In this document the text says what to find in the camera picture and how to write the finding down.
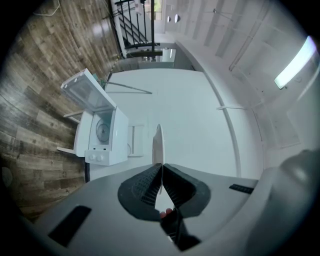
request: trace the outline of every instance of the fluorescent light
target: fluorescent light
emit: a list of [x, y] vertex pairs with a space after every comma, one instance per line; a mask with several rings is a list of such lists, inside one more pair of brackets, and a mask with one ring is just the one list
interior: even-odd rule
[[308, 36], [297, 55], [288, 66], [274, 79], [274, 82], [282, 89], [311, 59], [317, 50], [314, 41]]

